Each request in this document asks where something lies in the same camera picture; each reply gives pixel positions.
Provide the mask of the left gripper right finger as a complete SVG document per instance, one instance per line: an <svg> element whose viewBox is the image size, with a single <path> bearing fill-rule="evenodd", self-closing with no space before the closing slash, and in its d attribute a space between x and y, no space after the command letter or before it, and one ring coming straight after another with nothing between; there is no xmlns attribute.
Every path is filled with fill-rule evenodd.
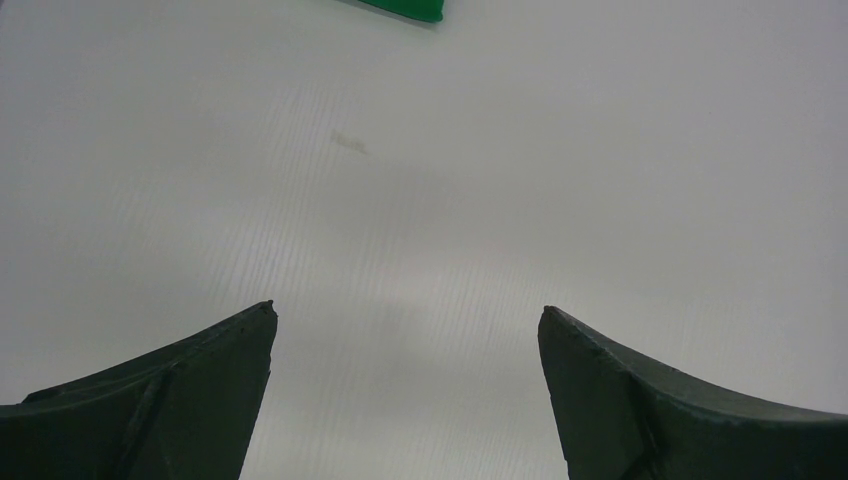
<svg viewBox="0 0 848 480"><path fill-rule="evenodd" d="M572 479L843 479L847 418L693 377L548 306L538 345Z"/></svg>

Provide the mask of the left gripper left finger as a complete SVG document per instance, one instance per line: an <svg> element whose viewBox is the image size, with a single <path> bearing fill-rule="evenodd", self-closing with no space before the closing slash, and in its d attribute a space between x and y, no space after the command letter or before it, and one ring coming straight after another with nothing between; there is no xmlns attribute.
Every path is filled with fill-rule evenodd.
<svg viewBox="0 0 848 480"><path fill-rule="evenodd" d="M255 304L194 335L1 409L5 479L236 479L278 317Z"/></svg>

